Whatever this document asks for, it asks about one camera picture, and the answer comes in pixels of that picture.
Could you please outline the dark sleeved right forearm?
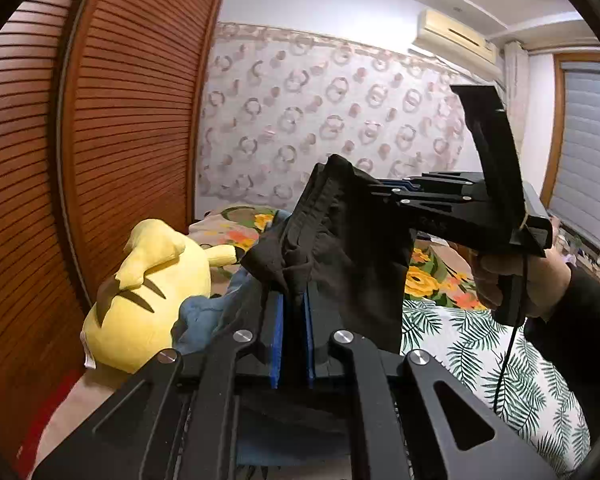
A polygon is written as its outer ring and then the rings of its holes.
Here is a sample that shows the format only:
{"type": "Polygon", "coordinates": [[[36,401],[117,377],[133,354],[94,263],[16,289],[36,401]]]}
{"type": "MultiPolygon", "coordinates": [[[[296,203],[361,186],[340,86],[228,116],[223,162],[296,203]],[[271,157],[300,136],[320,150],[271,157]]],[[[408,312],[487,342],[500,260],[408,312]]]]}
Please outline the dark sleeved right forearm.
{"type": "Polygon", "coordinates": [[[548,320],[532,318],[524,336],[562,374],[595,441],[600,436],[600,282],[574,266],[548,320]]]}

